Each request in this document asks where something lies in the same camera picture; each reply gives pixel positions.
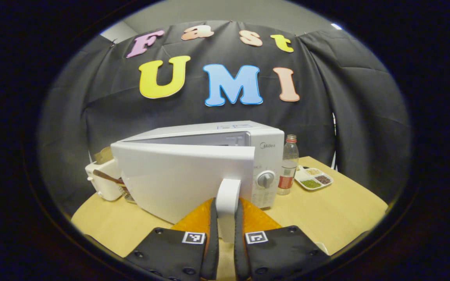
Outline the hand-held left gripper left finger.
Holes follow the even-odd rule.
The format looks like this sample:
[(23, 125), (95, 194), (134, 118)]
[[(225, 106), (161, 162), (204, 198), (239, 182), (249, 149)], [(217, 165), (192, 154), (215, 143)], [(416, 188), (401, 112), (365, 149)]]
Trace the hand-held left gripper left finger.
[(203, 202), (171, 228), (154, 228), (126, 259), (173, 281), (215, 280), (219, 263), (215, 201)]

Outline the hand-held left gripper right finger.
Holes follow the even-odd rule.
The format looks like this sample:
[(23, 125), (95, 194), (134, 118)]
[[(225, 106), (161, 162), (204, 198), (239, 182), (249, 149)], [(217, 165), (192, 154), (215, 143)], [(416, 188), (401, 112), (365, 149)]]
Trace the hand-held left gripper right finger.
[(234, 219), (238, 281), (291, 281), (330, 261), (298, 226), (282, 227), (246, 199), (239, 199)]

